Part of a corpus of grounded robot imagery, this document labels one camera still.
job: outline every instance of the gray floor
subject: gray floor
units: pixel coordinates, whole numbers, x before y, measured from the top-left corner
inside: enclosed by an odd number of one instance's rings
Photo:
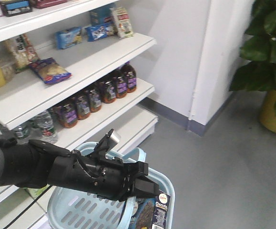
[[[276,134],[257,113],[263,93],[237,93],[204,137],[160,116],[140,147],[167,175],[173,229],[276,229]]]

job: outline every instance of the yellow plant pot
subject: yellow plant pot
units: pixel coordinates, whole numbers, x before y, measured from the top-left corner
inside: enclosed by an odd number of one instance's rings
[[[268,130],[276,133],[276,114],[274,111],[274,104],[276,102],[276,91],[267,93],[259,116],[259,121]]]

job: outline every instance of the basket handle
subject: basket handle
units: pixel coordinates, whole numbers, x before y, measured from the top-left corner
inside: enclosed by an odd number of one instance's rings
[[[135,148],[132,151],[130,151],[129,153],[125,154],[124,156],[122,156],[123,159],[128,159],[129,157],[135,155],[135,154],[139,154],[138,157],[138,161],[142,161],[145,162],[146,159],[146,153],[140,149],[140,148]]]

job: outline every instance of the brown glass bottle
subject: brown glass bottle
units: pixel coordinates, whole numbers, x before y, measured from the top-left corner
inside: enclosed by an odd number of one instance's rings
[[[135,69],[127,62],[121,68],[127,81],[127,92],[131,93],[137,89],[137,75]]]

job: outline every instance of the white wall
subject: white wall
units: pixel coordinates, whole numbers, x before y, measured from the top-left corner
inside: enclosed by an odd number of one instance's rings
[[[123,0],[133,29],[158,44],[132,63],[155,86],[150,98],[188,117],[210,0]]]
[[[229,97],[254,0],[212,0],[190,120],[206,125]]]

